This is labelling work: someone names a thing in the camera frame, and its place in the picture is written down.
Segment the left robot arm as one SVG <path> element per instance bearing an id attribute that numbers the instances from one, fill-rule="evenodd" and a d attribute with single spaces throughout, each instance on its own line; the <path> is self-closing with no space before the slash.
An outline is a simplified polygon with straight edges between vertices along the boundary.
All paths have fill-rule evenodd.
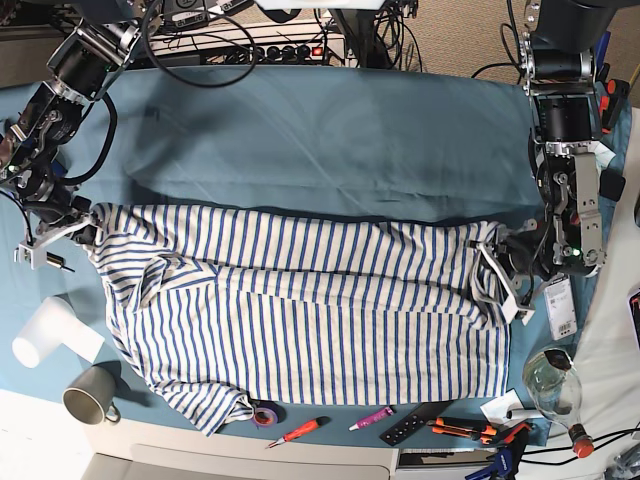
<path id="1" fill-rule="evenodd" d="M 529 159 L 544 209 L 526 228 L 500 229 L 473 244 L 500 282 L 490 291 L 475 279 L 474 298 L 506 322 L 528 322 L 534 313 L 534 291 L 520 295 L 520 281 L 589 276 L 604 264 L 600 180 L 589 147 L 608 131 L 619 103 L 598 100 L 597 45 L 616 12 L 630 5 L 528 1 L 521 21 L 507 8 L 517 49 L 512 64 L 532 111 Z"/>

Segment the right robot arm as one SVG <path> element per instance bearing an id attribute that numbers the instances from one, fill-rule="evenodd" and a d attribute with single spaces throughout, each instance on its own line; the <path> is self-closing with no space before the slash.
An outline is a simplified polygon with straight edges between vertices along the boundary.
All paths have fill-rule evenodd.
<path id="1" fill-rule="evenodd" d="M 51 73 L 35 91 L 18 120 L 1 138 L 1 194 L 20 210 L 25 237 L 14 252 L 31 269 L 66 269 L 64 258 L 49 252 L 55 241 L 91 242 L 96 218 L 77 188 L 104 165 L 118 124 L 110 86 L 134 62 L 144 41 L 161 24 L 159 1 L 129 1 L 112 22 L 82 18 L 50 58 Z M 93 165 L 69 176 L 56 161 L 61 146 L 78 132 L 93 106 L 103 103 L 108 128 Z"/>

